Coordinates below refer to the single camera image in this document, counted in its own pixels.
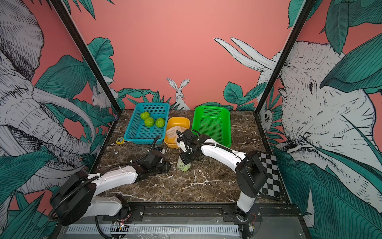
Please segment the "white foam net sleeve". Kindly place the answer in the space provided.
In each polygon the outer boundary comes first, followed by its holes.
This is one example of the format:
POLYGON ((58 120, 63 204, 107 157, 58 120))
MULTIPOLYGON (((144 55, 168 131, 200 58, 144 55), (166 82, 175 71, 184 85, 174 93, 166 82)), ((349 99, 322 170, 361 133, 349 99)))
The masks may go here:
POLYGON ((179 158, 178 158, 178 162, 177 162, 177 167, 178 167, 178 169, 179 169, 180 171, 182 171, 182 172, 186 172, 186 171, 188 171, 188 170, 191 168, 191 164, 190 164, 190 163, 189 163, 189 164, 185 164, 185 163, 182 161, 181 157, 179 156, 179 158))

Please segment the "yellow plastic tub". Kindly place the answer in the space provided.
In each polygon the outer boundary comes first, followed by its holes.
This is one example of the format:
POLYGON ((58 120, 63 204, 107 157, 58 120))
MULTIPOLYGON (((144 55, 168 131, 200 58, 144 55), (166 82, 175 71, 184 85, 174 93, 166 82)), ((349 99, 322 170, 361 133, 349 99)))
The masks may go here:
POLYGON ((179 148, 177 131, 183 132, 190 128, 190 120, 184 117, 172 117, 168 120, 164 142, 169 148, 179 148))

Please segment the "bright green plastic basket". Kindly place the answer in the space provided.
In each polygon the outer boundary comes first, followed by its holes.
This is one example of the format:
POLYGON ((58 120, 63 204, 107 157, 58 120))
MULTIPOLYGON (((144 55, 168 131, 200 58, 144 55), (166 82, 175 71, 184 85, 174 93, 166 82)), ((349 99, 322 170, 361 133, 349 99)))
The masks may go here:
POLYGON ((231 147, 231 115, 226 108, 216 106, 196 107, 192 130, 208 135, 228 148, 231 147))

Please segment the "green custard apple front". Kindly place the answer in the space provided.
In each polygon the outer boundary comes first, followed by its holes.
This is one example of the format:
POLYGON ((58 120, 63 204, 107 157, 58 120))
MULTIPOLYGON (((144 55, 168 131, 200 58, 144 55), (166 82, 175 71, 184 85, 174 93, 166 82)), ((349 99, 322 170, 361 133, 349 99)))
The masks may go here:
POLYGON ((191 164, 187 164, 187 165, 181 165, 179 169, 180 169, 182 172, 186 172, 186 171, 188 171, 190 168, 191 168, 191 164))

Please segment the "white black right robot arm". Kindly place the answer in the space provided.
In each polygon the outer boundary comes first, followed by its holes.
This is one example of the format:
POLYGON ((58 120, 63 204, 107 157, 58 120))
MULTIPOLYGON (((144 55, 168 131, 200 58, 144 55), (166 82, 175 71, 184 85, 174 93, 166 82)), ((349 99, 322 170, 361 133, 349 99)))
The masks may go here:
POLYGON ((182 150, 180 160, 184 165, 199 159, 202 155, 226 165, 236 174, 240 196, 236 202, 241 214, 249 214, 268 176, 256 152, 248 153, 230 149, 208 135, 186 129, 176 131, 177 146, 182 150))

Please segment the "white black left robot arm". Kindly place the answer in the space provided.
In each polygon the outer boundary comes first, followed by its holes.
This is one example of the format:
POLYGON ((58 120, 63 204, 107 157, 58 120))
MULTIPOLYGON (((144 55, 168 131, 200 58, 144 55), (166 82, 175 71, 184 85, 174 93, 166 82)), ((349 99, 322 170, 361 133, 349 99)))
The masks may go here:
POLYGON ((153 143, 141 158, 116 164, 103 172, 88 174, 81 170, 73 174, 50 199, 49 221, 68 226, 86 217, 115 216, 129 205, 121 196, 102 197, 110 189, 130 185, 150 176, 165 174, 171 164, 165 158, 165 149, 153 143))

